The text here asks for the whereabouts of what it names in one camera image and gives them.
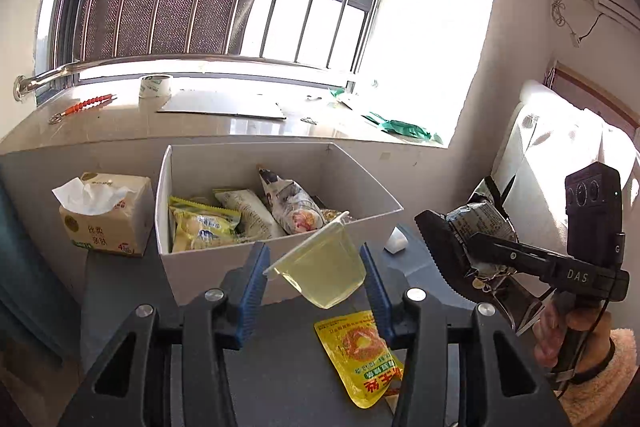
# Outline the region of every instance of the sleeve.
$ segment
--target sleeve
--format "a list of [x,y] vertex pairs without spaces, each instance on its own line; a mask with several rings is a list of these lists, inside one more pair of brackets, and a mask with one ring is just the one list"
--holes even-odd
[[616,352],[596,378],[570,385],[560,399],[574,427],[599,427],[616,406],[636,373],[636,340],[632,330],[613,330]]

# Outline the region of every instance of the yellow sauce packet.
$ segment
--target yellow sauce packet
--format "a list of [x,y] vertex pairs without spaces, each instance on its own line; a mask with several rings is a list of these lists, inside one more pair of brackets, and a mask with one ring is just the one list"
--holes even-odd
[[[404,367],[378,335],[373,313],[334,317],[314,328],[354,404],[367,409],[399,394]],[[389,406],[395,409],[394,402]]]
[[172,252],[202,250],[240,243],[235,229],[240,212],[228,208],[209,206],[171,196],[169,209],[175,219],[175,237]]

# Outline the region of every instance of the wire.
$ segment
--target wire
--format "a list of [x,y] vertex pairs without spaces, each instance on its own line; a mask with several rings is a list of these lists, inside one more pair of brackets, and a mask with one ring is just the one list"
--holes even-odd
[[[566,6],[565,6],[563,1],[564,0],[552,0],[551,1],[551,18],[554,20],[556,25],[559,26],[559,27],[562,27],[562,26],[566,25],[571,30],[571,33],[575,36],[574,29],[571,28],[571,25],[569,24],[567,19],[564,18],[564,15],[562,14],[562,11],[566,8]],[[596,24],[600,20],[600,17],[602,17],[603,15],[604,15],[604,13],[600,13],[596,17],[596,20],[593,22],[593,25],[591,25],[591,28],[589,29],[589,31],[586,32],[583,36],[581,36],[581,37],[576,36],[575,37],[575,39],[578,42],[578,44],[580,44],[580,42],[582,42],[583,39],[587,38],[590,35],[591,31],[596,27]]]
[[598,21],[600,20],[600,17],[602,17],[603,15],[604,15],[604,13],[601,13],[601,14],[599,14],[599,15],[596,17],[596,20],[595,20],[595,22],[591,25],[591,28],[589,29],[589,31],[588,31],[588,32],[586,32],[583,36],[578,37],[578,42],[581,42],[583,38],[585,38],[585,37],[588,37],[588,36],[589,36],[589,34],[591,33],[591,31],[596,27],[596,24],[598,24]]
[[[607,295],[607,298],[605,299],[604,304],[602,305],[602,308],[600,309],[600,313],[598,313],[598,317],[596,318],[595,322],[591,325],[591,328],[589,328],[589,330],[587,331],[587,334],[582,339],[582,342],[580,343],[580,346],[578,346],[578,349],[575,350],[575,355],[572,360],[571,367],[575,368],[575,366],[577,365],[578,361],[580,360],[580,357],[582,357],[583,351],[587,347],[587,340],[589,339],[591,333],[593,333],[593,331],[598,327],[598,324],[602,316],[604,315],[604,312],[607,310],[607,306],[609,306],[609,302],[611,300],[611,294],[613,293],[613,287],[616,285],[617,279],[618,279],[618,271],[616,270],[616,274],[613,277],[613,281],[611,283],[611,288],[609,288],[609,294]],[[569,384],[567,383],[566,387],[560,392],[560,394],[556,398],[560,400],[562,398],[562,395],[566,393],[566,390],[568,388],[569,388]]]

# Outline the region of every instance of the human hand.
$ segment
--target human hand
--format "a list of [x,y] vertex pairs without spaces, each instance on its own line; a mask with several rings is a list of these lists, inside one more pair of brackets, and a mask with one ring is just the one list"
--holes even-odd
[[[587,331],[598,318],[599,309],[577,309],[561,317],[556,307],[549,303],[533,325],[533,334],[537,343],[533,354],[542,367],[554,367],[558,363],[558,352],[564,341],[566,328]],[[609,337],[611,334],[611,314],[604,312],[600,322],[587,338],[587,345],[582,352],[575,370],[576,373],[588,371],[602,362],[609,353]]]

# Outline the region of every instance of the window sill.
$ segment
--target window sill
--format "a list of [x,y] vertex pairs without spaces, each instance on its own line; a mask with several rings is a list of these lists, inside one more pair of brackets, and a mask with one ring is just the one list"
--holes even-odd
[[[263,94],[266,99],[278,102],[286,120],[157,113],[167,97],[139,99],[138,89],[136,80],[112,80],[64,90],[16,126],[0,143],[0,154],[101,141],[225,136],[345,139],[442,147],[433,141],[380,131],[357,112],[336,102],[327,89],[224,78],[172,80],[172,92],[201,89]],[[75,103],[109,93],[117,95],[117,99],[108,105],[85,109],[59,124],[48,123],[52,115]],[[302,118],[310,118],[316,124],[305,123]]]

